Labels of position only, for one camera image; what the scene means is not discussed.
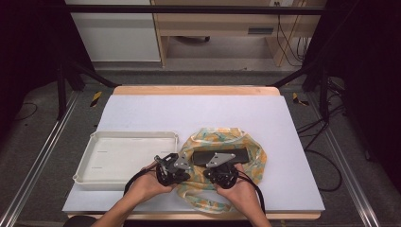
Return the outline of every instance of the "white cabinet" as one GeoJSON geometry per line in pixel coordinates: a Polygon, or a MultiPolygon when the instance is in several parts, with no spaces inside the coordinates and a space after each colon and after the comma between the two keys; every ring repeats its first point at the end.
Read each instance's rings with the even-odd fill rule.
{"type": "MultiPolygon", "coordinates": [[[[150,5],[149,0],[65,0],[67,5],[150,5]]],[[[91,61],[160,61],[150,13],[72,13],[91,61]]]]}

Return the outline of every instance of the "gray carpet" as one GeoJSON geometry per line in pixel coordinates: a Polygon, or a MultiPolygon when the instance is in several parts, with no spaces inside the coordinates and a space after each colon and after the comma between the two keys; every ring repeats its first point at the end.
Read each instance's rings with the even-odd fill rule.
{"type": "MultiPolygon", "coordinates": [[[[190,75],[187,72],[170,72],[170,74],[151,72],[142,72],[142,74],[139,72],[99,73],[114,82],[124,84],[216,85],[264,85],[275,82],[287,74],[285,72],[270,72],[269,77],[264,77],[266,74],[261,72],[246,72],[244,76],[243,72],[238,73],[237,71],[215,72],[215,74],[213,72],[207,74],[199,72],[190,75]]],[[[62,226],[67,220],[67,216],[61,209],[73,184],[72,176],[88,143],[89,135],[96,130],[104,105],[113,91],[113,89],[106,88],[90,79],[85,78],[85,80],[88,85],[80,93],[78,104],[48,159],[39,181],[33,188],[16,226],[62,226]],[[102,91],[103,94],[97,105],[90,107],[93,95],[98,91],[102,91]]],[[[300,100],[308,100],[308,96],[300,92],[299,84],[297,81],[293,81],[289,86],[281,89],[282,95],[288,102],[288,108],[296,128],[317,120],[311,106],[293,103],[293,92],[298,92],[300,100]]],[[[1,211],[4,211],[11,202],[55,123],[58,108],[56,91],[55,83],[51,83],[31,92],[26,97],[26,101],[35,103],[38,106],[38,111],[25,120],[15,122],[9,137],[1,143],[1,211]]],[[[334,98],[332,102],[331,108],[340,104],[338,98],[334,98]]],[[[318,129],[319,126],[304,133],[304,135],[314,134],[318,129]]],[[[401,214],[401,197],[391,185],[380,164],[365,160],[362,152],[363,147],[360,145],[347,116],[341,113],[333,116],[330,119],[330,129],[335,133],[341,149],[346,153],[347,160],[355,171],[381,226],[401,226],[401,218],[399,217],[401,214]]],[[[301,137],[303,145],[305,146],[311,138],[311,136],[301,137]]],[[[310,148],[331,158],[331,150],[323,134],[310,148]]],[[[327,161],[312,153],[307,153],[306,157],[319,187],[329,188],[336,185],[339,180],[337,172],[327,161]]],[[[284,223],[280,220],[274,220],[273,226],[364,226],[344,183],[335,192],[322,192],[322,197],[326,210],[319,219],[313,221],[285,220],[284,223]]]]}

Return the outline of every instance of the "metal bracket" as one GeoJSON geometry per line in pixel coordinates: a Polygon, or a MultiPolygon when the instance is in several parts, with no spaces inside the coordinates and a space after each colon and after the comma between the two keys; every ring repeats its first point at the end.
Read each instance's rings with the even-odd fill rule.
{"type": "Polygon", "coordinates": [[[189,166],[188,161],[186,160],[186,153],[183,153],[183,156],[179,156],[177,161],[175,161],[174,166],[176,168],[188,170],[191,169],[191,166],[189,166]]]}
{"type": "Polygon", "coordinates": [[[235,158],[233,153],[215,153],[215,156],[206,164],[206,167],[217,167],[235,158]]]}

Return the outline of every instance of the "aluminum rail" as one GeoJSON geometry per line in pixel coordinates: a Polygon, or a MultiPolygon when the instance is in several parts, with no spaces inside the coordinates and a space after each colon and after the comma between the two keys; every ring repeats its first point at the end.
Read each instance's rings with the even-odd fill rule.
{"type": "MultiPolygon", "coordinates": [[[[311,100],[310,103],[312,104],[312,108],[315,111],[316,116],[318,118],[321,118],[322,116],[319,112],[317,104],[318,101],[316,100],[316,97],[312,94],[307,94],[307,96],[308,99],[311,100]]],[[[354,201],[354,205],[357,208],[363,224],[366,227],[380,227],[380,223],[375,215],[375,211],[369,203],[365,193],[363,192],[362,186],[359,184],[357,176],[355,175],[344,153],[342,152],[339,142],[336,140],[336,137],[331,131],[330,126],[327,127],[324,133],[326,135],[327,142],[331,147],[333,159],[338,164],[345,185],[347,186],[348,192],[350,193],[350,196],[354,201]]]]}
{"type": "Polygon", "coordinates": [[[11,227],[15,224],[17,218],[19,217],[26,201],[35,186],[35,183],[38,181],[44,166],[50,157],[50,154],[53,151],[53,148],[56,146],[57,141],[66,125],[71,112],[73,112],[77,101],[78,101],[79,92],[73,92],[68,102],[68,110],[63,116],[61,120],[58,120],[53,127],[52,132],[47,137],[42,150],[40,151],[35,163],[32,168],[29,170],[24,182],[22,183],[20,189],[12,200],[6,212],[0,218],[0,227],[11,227]]]}

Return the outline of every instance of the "wooden table edge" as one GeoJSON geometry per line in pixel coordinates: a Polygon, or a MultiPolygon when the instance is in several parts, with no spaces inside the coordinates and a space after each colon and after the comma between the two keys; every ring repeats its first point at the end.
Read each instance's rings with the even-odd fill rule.
{"type": "Polygon", "coordinates": [[[266,86],[118,86],[113,95],[217,95],[279,96],[275,87],[266,86]]]}

